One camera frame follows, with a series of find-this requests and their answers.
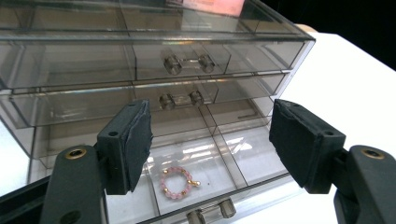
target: pink object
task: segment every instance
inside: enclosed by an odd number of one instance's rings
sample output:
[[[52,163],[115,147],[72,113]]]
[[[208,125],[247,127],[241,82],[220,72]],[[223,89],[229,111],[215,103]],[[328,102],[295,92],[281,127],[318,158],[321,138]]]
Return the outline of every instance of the pink object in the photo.
[[[190,173],[188,171],[186,171],[185,169],[183,169],[180,166],[174,166],[174,167],[169,167],[168,169],[164,170],[163,172],[164,172],[164,174],[161,175],[161,190],[164,191],[166,197],[174,199],[174,200],[182,199],[183,196],[186,196],[187,193],[189,193],[191,191],[192,176],[190,175]],[[168,174],[171,174],[171,173],[181,173],[187,178],[186,188],[184,188],[179,193],[174,193],[168,187],[166,187],[165,178]]]

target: pink bracelet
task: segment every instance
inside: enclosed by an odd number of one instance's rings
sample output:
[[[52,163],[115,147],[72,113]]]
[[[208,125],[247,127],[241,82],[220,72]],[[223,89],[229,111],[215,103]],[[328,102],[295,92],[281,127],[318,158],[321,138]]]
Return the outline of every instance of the pink bracelet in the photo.
[[[165,178],[168,174],[171,174],[171,173],[182,173],[187,178],[186,188],[184,188],[179,193],[174,193],[174,192],[170,191],[168,189],[168,187],[166,187],[166,185],[165,185]],[[201,185],[201,183],[199,181],[193,181],[190,173],[180,166],[169,167],[168,169],[164,170],[163,174],[161,175],[161,189],[163,190],[163,192],[165,192],[165,196],[168,198],[171,198],[171,199],[181,199],[188,192],[190,192],[191,186],[198,187],[199,185]]]

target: beaded bracelet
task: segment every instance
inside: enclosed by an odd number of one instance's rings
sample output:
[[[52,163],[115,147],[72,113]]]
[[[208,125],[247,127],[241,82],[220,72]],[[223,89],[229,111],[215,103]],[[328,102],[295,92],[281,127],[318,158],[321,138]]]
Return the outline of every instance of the beaded bracelet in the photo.
[[[186,188],[184,188],[181,192],[179,193],[174,193],[169,190],[168,187],[165,185],[165,178],[168,174],[172,173],[182,173],[184,176],[187,178],[187,185]],[[183,196],[185,196],[188,192],[191,190],[191,186],[198,187],[200,186],[201,183],[199,181],[193,181],[192,176],[188,171],[183,169],[180,166],[174,166],[174,167],[169,167],[166,170],[163,171],[163,174],[161,175],[161,189],[165,193],[165,196],[171,199],[181,199]]]

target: clear acrylic drawer organizer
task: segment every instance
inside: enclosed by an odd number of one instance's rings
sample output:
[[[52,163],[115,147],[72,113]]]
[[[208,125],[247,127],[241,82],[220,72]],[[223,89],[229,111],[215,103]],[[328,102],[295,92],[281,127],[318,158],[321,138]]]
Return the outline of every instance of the clear acrylic drawer organizer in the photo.
[[[107,196],[111,222],[183,221],[198,208],[210,222],[213,204],[290,181],[268,141],[271,110],[314,39],[256,0],[231,15],[175,2],[0,5],[0,115],[31,158],[28,183],[135,99],[150,100],[153,145],[135,192]],[[171,166],[201,186],[166,198]]]

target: bracelet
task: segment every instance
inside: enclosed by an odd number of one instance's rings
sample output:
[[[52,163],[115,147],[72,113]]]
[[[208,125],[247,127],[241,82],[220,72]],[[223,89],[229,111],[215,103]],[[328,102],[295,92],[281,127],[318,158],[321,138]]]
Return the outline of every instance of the bracelet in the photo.
[[[172,173],[182,173],[184,176],[187,178],[187,185],[186,188],[184,188],[181,192],[179,193],[174,193],[171,190],[169,190],[168,187],[165,185],[165,178],[168,174]],[[192,176],[188,171],[183,169],[180,166],[174,166],[174,167],[169,167],[166,170],[163,171],[163,174],[161,175],[161,189],[165,193],[165,196],[171,199],[181,199],[183,196],[185,196],[188,192],[191,190],[191,186],[198,187],[201,185],[201,182],[199,181],[193,181]]]

